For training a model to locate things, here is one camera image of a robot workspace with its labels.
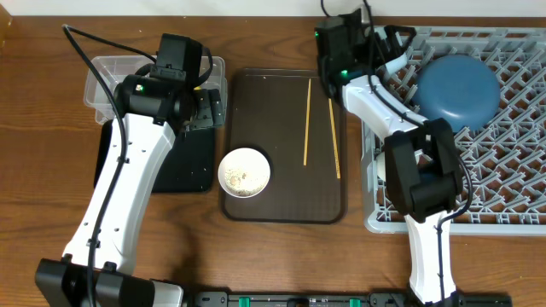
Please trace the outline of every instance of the black bracket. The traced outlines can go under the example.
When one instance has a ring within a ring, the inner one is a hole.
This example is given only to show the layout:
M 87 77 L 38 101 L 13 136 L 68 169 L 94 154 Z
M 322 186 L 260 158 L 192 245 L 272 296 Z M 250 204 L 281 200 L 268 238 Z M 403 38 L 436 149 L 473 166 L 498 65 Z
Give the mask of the black bracket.
M 447 121 L 436 119 L 409 132 L 396 132 L 385 138 L 384 149 L 387 192 L 398 212 L 423 223 L 434 213 L 455 209 L 462 171 Z M 433 159 L 431 164 L 415 163 L 419 149 Z

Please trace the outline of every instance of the dish rack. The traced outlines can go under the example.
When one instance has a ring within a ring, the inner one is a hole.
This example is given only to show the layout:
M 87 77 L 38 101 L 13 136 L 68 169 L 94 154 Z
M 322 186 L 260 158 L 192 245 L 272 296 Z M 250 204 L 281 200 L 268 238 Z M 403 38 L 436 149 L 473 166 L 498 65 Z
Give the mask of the dish rack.
M 391 93 L 409 103 L 419 71 L 444 55 L 470 55 L 497 76 L 501 101 L 486 127 L 463 128 L 455 144 L 473 181 L 472 205 L 451 225 L 455 235 L 546 235 L 546 29 L 416 28 L 408 65 L 393 75 L 378 71 Z M 382 144 L 363 123 L 361 169 L 364 224 L 375 233 L 407 232 L 386 197 L 375 157 Z M 464 190 L 457 207 L 468 197 Z

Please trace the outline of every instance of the small bowl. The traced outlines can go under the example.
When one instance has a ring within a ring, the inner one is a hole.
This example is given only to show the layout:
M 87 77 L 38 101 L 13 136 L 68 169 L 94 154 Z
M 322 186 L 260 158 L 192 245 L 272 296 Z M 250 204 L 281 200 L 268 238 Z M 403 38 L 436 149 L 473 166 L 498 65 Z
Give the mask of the small bowl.
M 239 148 L 226 154 L 218 167 L 220 186 L 227 194 L 237 198 L 256 196 L 267 186 L 270 176 L 270 163 L 258 150 L 251 148 Z M 247 189 L 237 192 L 232 187 L 240 182 L 247 184 Z

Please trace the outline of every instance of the dark plastic tray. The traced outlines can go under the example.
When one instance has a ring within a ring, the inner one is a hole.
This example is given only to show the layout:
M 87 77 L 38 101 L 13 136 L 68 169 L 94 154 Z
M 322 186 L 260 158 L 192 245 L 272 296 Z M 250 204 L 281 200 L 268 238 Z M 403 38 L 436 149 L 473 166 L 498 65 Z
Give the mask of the dark plastic tray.
M 303 166 L 307 93 L 311 111 Z M 346 117 L 333 103 L 340 176 L 335 170 L 328 98 L 312 71 L 243 69 L 227 114 L 226 153 L 254 148 L 271 178 L 260 194 L 239 199 L 221 192 L 224 214 L 238 221 L 334 223 L 346 213 Z

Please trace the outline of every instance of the clear plastic container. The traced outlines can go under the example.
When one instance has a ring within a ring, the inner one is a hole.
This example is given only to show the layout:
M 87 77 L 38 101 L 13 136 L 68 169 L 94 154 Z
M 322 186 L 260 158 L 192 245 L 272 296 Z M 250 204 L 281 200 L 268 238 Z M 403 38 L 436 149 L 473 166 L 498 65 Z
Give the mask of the clear plastic container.
M 91 61 L 112 92 L 127 75 L 135 73 L 138 68 L 151 62 L 150 59 L 142 55 L 97 56 Z M 212 65 L 211 76 L 201 87 L 208 90 L 220 90 L 225 114 L 228 105 L 228 86 L 225 79 L 224 59 L 213 56 Z M 208 67 L 208 58 L 203 56 L 200 73 L 206 72 Z M 113 119 L 112 106 L 91 71 L 88 71 L 85 82 L 84 103 L 87 107 L 93 107 L 96 110 L 95 120 L 97 123 L 102 125 L 109 119 Z

